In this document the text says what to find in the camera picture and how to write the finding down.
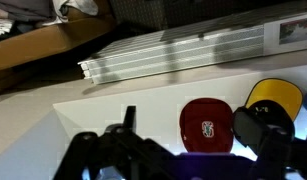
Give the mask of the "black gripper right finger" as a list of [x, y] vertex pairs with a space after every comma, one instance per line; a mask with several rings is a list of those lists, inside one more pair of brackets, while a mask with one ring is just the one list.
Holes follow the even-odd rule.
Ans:
[[307, 180], [307, 139], [295, 136], [295, 127], [283, 108], [248, 109], [234, 112], [233, 132], [257, 159], [249, 176], [255, 180], [285, 180], [288, 168]]

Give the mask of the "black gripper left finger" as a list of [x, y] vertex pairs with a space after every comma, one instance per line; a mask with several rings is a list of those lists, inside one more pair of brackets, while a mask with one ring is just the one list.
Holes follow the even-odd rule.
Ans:
[[136, 107], [128, 106], [124, 121], [71, 140], [53, 180], [175, 180], [168, 161], [173, 155], [135, 132]]

